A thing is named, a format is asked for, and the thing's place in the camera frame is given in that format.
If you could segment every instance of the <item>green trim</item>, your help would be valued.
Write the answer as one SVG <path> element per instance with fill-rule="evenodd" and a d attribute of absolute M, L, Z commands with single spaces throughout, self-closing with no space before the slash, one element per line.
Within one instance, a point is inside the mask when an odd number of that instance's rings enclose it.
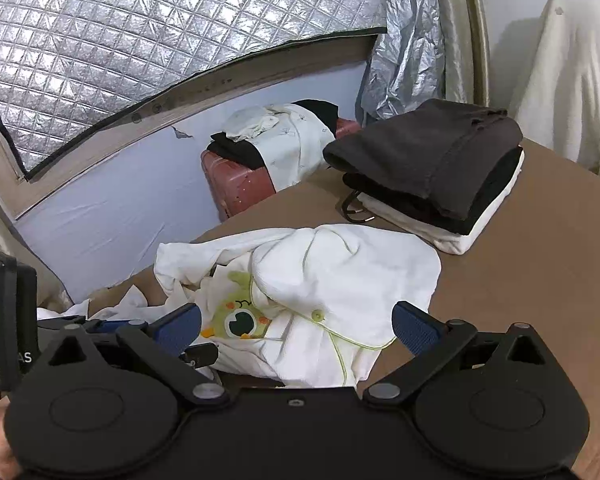
<path fill-rule="evenodd" d="M 326 330 L 329 334 L 332 334 L 334 336 L 339 337 L 340 339 L 344 339 L 344 341 L 351 343 L 352 345 L 355 346 L 359 346 L 360 348 L 365 348 L 367 350 L 384 350 L 385 348 L 387 348 L 388 346 L 391 346 L 391 344 L 395 341 L 395 335 L 393 336 L 393 338 L 385 345 L 382 346 L 367 346 L 367 345 L 363 345 L 362 343 L 358 343 L 357 341 L 353 341 L 352 339 L 349 339 L 348 337 L 344 337 L 340 334 L 338 334 L 337 332 L 333 332 L 333 330 L 328 329 L 327 327 L 325 327 L 322 323 L 316 323 L 314 320 L 312 320 L 310 317 L 306 317 L 303 316 L 302 314 L 300 314 L 299 312 L 292 310 L 286 306 L 280 305 L 281 307 L 285 308 L 286 310 L 290 310 L 291 313 L 295 314 L 296 316 L 300 316 L 304 319 L 306 319 L 307 321 L 310 321 L 311 323 L 313 323 L 314 325 L 319 326 L 321 329 Z"/>
<path fill-rule="evenodd" d="M 335 349 L 337 358 L 340 361 L 340 368 L 342 368 L 342 376 L 344 377 L 344 379 L 342 379 L 342 386 L 345 386 L 347 384 L 347 367 L 344 365 L 344 359 L 342 358 L 342 354 L 339 352 L 339 349 L 337 348 L 336 342 L 333 340 L 333 334 L 331 332 L 329 332 L 329 338 L 331 339 L 331 342 L 333 343 L 333 348 Z"/>

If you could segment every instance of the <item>brown bed sheet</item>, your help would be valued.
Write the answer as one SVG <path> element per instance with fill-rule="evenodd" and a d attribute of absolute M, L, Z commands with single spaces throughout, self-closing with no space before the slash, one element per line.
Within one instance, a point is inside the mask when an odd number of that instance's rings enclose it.
<path fill-rule="evenodd" d="M 600 178 L 533 142 L 511 195 L 465 255 L 440 253 L 442 273 L 429 312 L 462 318 L 479 330 L 504 332 L 531 323 L 582 395 L 590 414 L 587 443 L 574 470 L 600 480 Z M 349 190 L 326 170 L 228 219 L 196 241 L 269 227 L 343 222 L 338 209 Z M 374 220 L 369 225 L 394 229 Z M 161 304 L 163 292 L 146 269 L 101 291 L 94 310 L 114 305 L 131 283 Z M 399 343 L 385 349 L 369 381 L 411 358 Z"/>

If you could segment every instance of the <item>pink suitcase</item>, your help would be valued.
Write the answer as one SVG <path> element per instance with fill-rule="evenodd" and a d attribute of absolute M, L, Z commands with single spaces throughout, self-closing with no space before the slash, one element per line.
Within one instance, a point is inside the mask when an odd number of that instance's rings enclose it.
<path fill-rule="evenodd" d="M 355 121 L 338 119 L 336 139 L 359 130 L 360 125 Z M 202 169 L 222 220 L 275 194 L 267 168 L 250 170 L 208 150 L 202 152 L 201 158 Z"/>

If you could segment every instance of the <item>white fabric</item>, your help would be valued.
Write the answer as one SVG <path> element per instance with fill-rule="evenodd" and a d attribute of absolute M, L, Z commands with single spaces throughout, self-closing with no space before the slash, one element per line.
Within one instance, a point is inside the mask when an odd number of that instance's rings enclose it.
<path fill-rule="evenodd" d="M 222 131 L 226 133 L 227 139 L 237 142 L 257 137 L 262 132 L 273 128 L 278 122 L 279 119 L 273 110 L 252 106 L 231 115 L 222 126 Z"/>
<path fill-rule="evenodd" d="M 371 213 L 377 216 L 381 216 L 385 220 L 388 220 L 392 224 L 413 233 L 420 238 L 431 242 L 433 246 L 444 253 L 449 254 L 464 254 L 474 244 L 476 238 L 480 235 L 486 225 L 491 220 L 491 217 L 498 210 L 504 199 L 511 193 L 513 186 L 518 179 L 518 175 L 522 170 L 522 163 L 525 160 L 525 153 L 520 153 L 520 161 L 518 166 L 511 177 L 511 180 L 507 186 L 500 192 L 500 194 L 491 202 L 487 208 L 482 212 L 478 221 L 475 222 L 474 228 L 467 235 L 459 235 L 458 233 L 452 233 L 446 229 L 436 227 L 419 220 L 413 219 L 395 210 L 393 207 L 387 206 L 385 203 L 368 196 L 365 193 L 360 193 L 357 197 L 362 205 L 368 209 Z"/>
<path fill-rule="evenodd" d="M 313 112 L 293 104 L 269 105 L 259 109 L 261 116 L 258 118 L 253 115 L 255 108 L 248 110 L 251 110 L 247 114 L 248 124 L 261 123 L 269 114 L 275 114 L 277 119 L 272 128 L 252 137 L 243 137 L 259 151 L 276 191 L 293 186 L 316 170 L 327 167 L 322 150 L 333 140 L 333 134 Z M 234 130 L 239 128 L 237 120 L 233 119 L 230 126 Z"/>
<path fill-rule="evenodd" d="M 395 303 L 427 310 L 440 260 L 413 235 L 338 224 L 161 245 L 155 263 L 169 300 L 195 301 L 203 327 L 234 291 L 231 270 L 252 274 L 253 304 L 272 322 L 261 339 L 210 337 L 220 352 L 215 368 L 288 386 L 352 386 L 394 340 Z"/>
<path fill-rule="evenodd" d="M 525 137 L 600 175 L 600 0 L 549 0 L 509 108 Z"/>
<path fill-rule="evenodd" d="M 109 321 L 120 321 L 129 319 L 141 319 L 147 323 L 153 323 L 177 308 L 173 304 L 169 306 L 148 306 L 146 298 L 135 285 L 131 286 L 116 306 L 103 308 L 93 316 L 88 316 L 88 304 L 90 300 L 84 300 L 70 307 L 65 312 L 58 314 L 45 308 L 37 309 L 37 319 L 48 319 L 49 317 L 84 316 L 87 319 L 102 319 Z"/>

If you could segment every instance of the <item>circular plate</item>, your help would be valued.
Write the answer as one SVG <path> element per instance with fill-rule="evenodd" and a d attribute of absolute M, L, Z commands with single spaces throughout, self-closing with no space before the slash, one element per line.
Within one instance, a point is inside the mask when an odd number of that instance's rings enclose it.
<path fill-rule="evenodd" d="M 6 411 L 4 430 L 24 466 L 95 476 L 146 459 L 176 423 L 177 402 L 163 384 L 81 363 L 25 377 Z"/>
<path fill-rule="evenodd" d="M 495 476 L 540 475 L 569 463 L 589 431 L 575 389 L 541 366 L 487 368 L 423 388 L 414 416 L 429 444 L 456 465 Z"/>

